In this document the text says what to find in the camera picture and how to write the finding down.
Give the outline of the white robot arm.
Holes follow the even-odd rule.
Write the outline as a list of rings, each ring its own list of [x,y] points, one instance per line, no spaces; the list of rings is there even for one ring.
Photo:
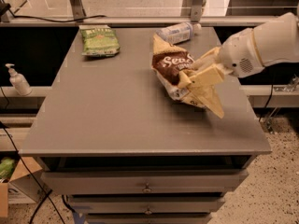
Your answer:
[[[298,18],[286,13],[269,22],[231,35],[209,50],[190,69],[181,71],[178,86],[187,92],[182,102],[205,106],[219,118],[224,116],[214,86],[226,75],[249,77],[277,63],[299,62]]]

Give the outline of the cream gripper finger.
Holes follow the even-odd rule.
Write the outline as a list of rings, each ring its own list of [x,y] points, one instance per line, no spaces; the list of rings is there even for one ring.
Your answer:
[[[197,59],[193,64],[192,64],[192,70],[194,71],[201,71],[205,70],[208,68],[210,65],[214,63],[215,59],[213,55],[208,55],[206,57],[201,57]]]
[[[206,107],[219,118],[223,118],[221,100],[217,94],[214,85],[203,88],[195,88],[190,81],[190,72],[183,70],[179,72],[180,89],[186,89],[187,93],[181,98],[181,102],[197,107]]]

